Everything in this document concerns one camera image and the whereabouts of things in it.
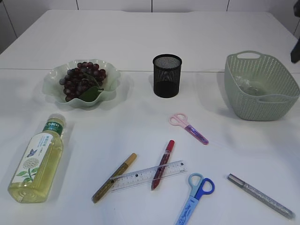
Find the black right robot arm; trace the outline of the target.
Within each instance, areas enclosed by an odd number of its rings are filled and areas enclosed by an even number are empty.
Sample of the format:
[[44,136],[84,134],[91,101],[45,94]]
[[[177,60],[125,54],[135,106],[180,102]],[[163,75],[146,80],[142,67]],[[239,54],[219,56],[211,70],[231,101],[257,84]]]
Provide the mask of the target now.
[[[294,4],[293,12],[296,17],[300,17],[300,0],[297,0],[297,2]],[[300,39],[298,39],[296,45],[292,49],[290,56],[292,63],[295,64],[300,61]]]

